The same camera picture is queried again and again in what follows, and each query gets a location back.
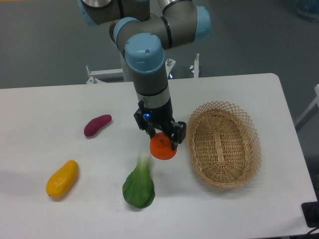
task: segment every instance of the metal bracket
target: metal bracket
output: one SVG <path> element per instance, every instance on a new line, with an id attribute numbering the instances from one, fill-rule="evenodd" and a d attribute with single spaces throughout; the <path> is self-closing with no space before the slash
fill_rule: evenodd
<path id="1" fill-rule="evenodd" d="M 174 67 L 176 61 L 173 59 L 168 58 L 165 62 L 166 74 L 167 77 L 170 76 L 171 70 Z M 112 69 L 112 70 L 102 70 L 102 71 L 90 71 L 89 66 L 86 65 L 86 71 L 88 73 L 89 80 L 86 84 L 97 84 L 97 83 L 107 83 L 114 78 L 123 77 L 123 70 L 122 69 Z"/>
<path id="2" fill-rule="evenodd" d="M 317 96 L 295 121 L 295 129 L 298 132 L 319 110 L 319 85 L 315 86 Z"/>
<path id="3" fill-rule="evenodd" d="M 194 78 L 199 78 L 201 74 L 201 68 L 199 66 L 199 53 L 196 54 L 194 65 L 189 67 L 190 72 L 193 74 Z"/>

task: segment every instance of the floor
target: floor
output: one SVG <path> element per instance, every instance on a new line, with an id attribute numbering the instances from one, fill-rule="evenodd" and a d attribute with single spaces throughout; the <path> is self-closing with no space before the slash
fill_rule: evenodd
<path id="1" fill-rule="evenodd" d="M 201 42 L 171 49 L 176 78 L 191 77 L 200 53 L 202 77 L 275 73 L 293 120 L 314 99 L 319 84 L 319 23 L 298 17 L 294 0 L 194 0 L 211 14 L 213 33 Z M 160 15 L 157 1 L 151 10 Z M 120 56 L 109 23 L 89 27 L 77 2 L 0 2 L 0 89 L 85 84 L 91 70 L 117 69 Z M 298 133 L 316 184 L 319 114 Z"/>

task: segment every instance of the white metal frame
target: white metal frame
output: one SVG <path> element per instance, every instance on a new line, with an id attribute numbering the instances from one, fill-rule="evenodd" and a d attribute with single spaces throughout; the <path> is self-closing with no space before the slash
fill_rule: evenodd
<path id="1" fill-rule="evenodd" d="M 315 86 L 316 97 L 295 121 L 295 129 L 298 132 L 319 110 L 319 85 Z"/>

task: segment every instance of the gray robot arm segment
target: gray robot arm segment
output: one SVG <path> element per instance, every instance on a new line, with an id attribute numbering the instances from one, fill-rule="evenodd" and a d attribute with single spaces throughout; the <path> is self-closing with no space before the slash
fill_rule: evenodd
<path id="1" fill-rule="evenodd" d="M 118 30 L 116 45 L 123 53 L 127 40 L 142 32 L 152 33 L 160 38 L 163 49 L 192 43 L 197 29 L 198 10 L 189 0 L 172 4 L 162 17 L 144 22 L 130 21 Z"/>

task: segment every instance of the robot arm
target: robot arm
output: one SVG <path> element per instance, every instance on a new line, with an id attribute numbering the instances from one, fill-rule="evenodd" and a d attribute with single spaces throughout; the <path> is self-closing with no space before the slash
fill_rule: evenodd
<path id="1" fill-rule="evenodd" d="M 79 1 L 84 10 L 89 9 L 85 15 L 89 16 L 89 22 L 100 24 L 125 16 L 110 32 L 127 63 L 125 77 L 134 82 L 137 92 L 139 108 L 134 118 L 150 138 L 155 135 L 155 129 L 162 131 L 175 150 L 185 138 L 186 123 L 175 122 L 172 116 L 164 50 L 205 38 L 211 32 L 208 11 L 202 6 L 195 7 L 191 0 L 159 0 L 163 16 L 151 18 L 149 0 Z M 128 5 L 136 11 L 125 11 Z"/>

